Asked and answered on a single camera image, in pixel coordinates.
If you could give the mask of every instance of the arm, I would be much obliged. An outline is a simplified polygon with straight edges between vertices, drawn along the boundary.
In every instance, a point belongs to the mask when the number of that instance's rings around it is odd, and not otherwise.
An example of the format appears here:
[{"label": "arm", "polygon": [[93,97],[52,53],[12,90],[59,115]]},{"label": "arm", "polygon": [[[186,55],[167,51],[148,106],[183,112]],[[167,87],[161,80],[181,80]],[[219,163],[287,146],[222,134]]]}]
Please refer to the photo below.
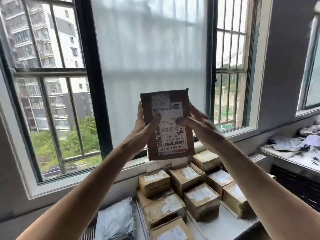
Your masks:
[{"label": "arm", "polygon": [[85,180],[32,223],[17,240],[79,240],[126,162],[147,144],[160,122],[156,114],[144,127],[139,103],[136,126],[120,146]]},{"label": "arm", "polygon": [[320,214],[254,164],[190,105],[192,118],[177,121],[191,127],[202,144],[216,153],[272,239],[318,239]]}]

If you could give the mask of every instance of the plastic mailer bag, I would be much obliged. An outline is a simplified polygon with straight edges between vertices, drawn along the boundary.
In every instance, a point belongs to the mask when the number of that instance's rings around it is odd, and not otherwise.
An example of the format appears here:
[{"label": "plastic mailer bag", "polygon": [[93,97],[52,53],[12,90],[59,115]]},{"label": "plastic mailer bag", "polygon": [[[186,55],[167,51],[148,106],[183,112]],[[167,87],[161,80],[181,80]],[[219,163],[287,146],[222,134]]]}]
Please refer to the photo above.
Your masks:
[{"label": "plastic mailer bag", "polygon": [[95,240],[136,240],[136,216],[132,198],[98,212]]}]

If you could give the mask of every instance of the apartment building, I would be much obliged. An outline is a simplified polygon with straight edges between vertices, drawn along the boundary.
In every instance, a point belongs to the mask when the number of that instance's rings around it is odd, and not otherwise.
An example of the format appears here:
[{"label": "apartment building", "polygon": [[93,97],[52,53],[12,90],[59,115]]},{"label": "apartment building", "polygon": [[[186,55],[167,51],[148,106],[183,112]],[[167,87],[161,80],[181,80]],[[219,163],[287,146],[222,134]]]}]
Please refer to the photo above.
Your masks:
[{"label": "apartment building", "polygon": [[[49,5],[26,0],[26,6],[30,15],[42,68],[62,67]],[[73,12],[60,6],[54,6],[53,11],[65,66],[68,68],[83,68],[80,42]],[[1,19],[5,26],[2,27],[2,32],[5,32],[8,37],[12,53],[11,62],[16,68],[38,68],[40,66],[26,15],[21,0],[1,1]],[[70,81],[78,117],[85,119],[86,116],[93,116],[87,78],[73,77]],[[45,79],[45,83],[56,129],[59,136],[64,137],[65,133],[70,131],[75,124],[66,79],[64,77],[50,77]],[[49,130],[46,109],[37,79],[17,78],[15,86],[29,131]]]}]

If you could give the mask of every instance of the hand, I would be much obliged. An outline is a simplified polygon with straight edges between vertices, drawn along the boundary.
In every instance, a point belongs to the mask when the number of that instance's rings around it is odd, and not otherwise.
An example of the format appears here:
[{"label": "hand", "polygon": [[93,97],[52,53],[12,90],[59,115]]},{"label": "hand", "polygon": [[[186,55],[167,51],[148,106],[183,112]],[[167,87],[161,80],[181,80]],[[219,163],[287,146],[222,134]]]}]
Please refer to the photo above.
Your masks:
[{"label": "hand", "polygon": [[197,138],[209,151],[215,153],[219,147],[219,142],[225,137],[218,131],[214,124],[190,103],[191,117],[178,119],[176,124],[179,126],[189,126]]},{"label": "hand", "polygon": [[160,120],[161,115],[156,113],[150,123],[144,126],[142,105],[141,101],[139,101],[136,125],[121,145],[126,145],[128,147],[127,149],[130,150],[130,153],[132,153],[133,156],[137,155],[146,146],[149,137],[154,133],[156,127],[160,123]]}]

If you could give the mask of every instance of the forearm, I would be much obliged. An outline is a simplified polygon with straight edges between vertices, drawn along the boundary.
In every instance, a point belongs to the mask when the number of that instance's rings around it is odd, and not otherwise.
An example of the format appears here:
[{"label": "forearm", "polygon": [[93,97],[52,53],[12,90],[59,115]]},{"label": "forearm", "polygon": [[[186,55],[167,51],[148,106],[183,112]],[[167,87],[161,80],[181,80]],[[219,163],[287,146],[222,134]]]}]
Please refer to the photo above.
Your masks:
[{"label": "forearm", "polygon": [[133,157],[126,148],[126,145],[121,145],[114,149],[85,180],[38,218],[18,239],[80,239],[117,175]]},{"label": "forearm", "polygon": [[219,137],[216,153],[271,238],[318,238],[319,214],[270,178],[229,140]]}]

